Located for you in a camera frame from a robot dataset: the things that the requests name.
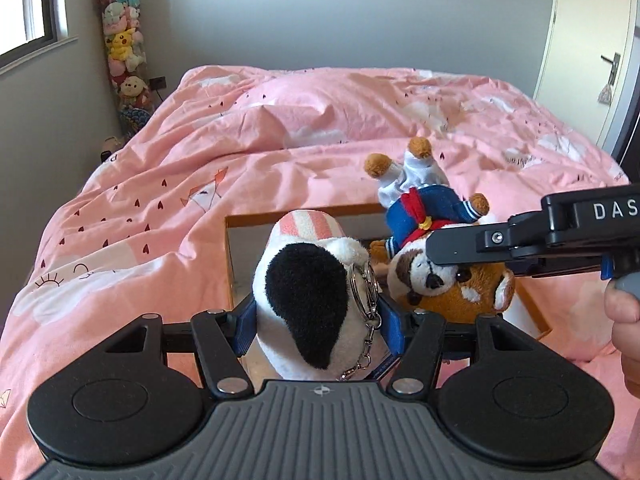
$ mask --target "black device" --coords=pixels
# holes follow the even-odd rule
[[[503,224],[437,230],[427,254],[529,276],[600,269],[633,292],[638,200],[640,186],[549,195]],[[614,416],[597,380],[500,316],[447,324],[384,295],[378,311],[399,360],[385,390],[267,381],[257,394],[238,362],[256,333],[252,296],[188,323],[145,314],[33,393],[48,459],[33,479],[611,478],[594,462]],[[195,355],[202,388],[166,366],[172,352]],[[471,364],[436,388],[448,358]]]

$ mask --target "door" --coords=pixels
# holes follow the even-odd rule
[[[569,126],[602,145],[628,66],[636,0],[556,0],[534,97]],[[612,65],[621,61],[610,105],[598,102]]]

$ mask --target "red scarf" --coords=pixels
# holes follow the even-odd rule
[[[411,218],[413,218],[415,222],[418,224],[418,227],[416,228],[416,230],[413,233],[411,233],[406,238],[406,240],[404,240],[400,244],[400,247],[404,247],[409,242],[413,242],[414,240],[417,240],[418,238],[420,238],[421,236],[424,236],[430,231],[434,231],[436,229],[440,229],[441,227],[444,227],[445,225],[454,223],[451,220],[431,221],[430,216],[427,215],[424,209],[424,204],[420,199],[420,195],[418,195],[418,190],[415,189],[415,187],[410,187],[408,193],[403,193],[400,196],[400,202],[402,203],[402,207],[404,207],[404,210],[406,211],[406,213]],[[420,225],[425,223],[430,223],[430,226],[427,229],[421,228]]]

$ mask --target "human hand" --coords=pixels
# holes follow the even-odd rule
[[[604,310],[614,322],[611,341],[622,354],[626,389],[640,399],[640,301],[617,290],[612,280],[604,293]]]

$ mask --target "bed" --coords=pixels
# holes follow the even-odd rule
[[[371,152],[400,157],[427,136],[461,196],[484,193],[487,222],[552,192],[627,184],[609,155],[507,83],[428,70],[187,72],[148,125],[47,225],[0,340],[0,478],[42,462],[30,393],[137,316],[182,322],[228,308],[224,219],[376,202]],[[522,280],[552,331],[543,339],[599,379],[616,405],[599,462],[640,479],[640,400],[625,390],[602,306],[581,275]],[[196,378],[193,359],[172,366]]]

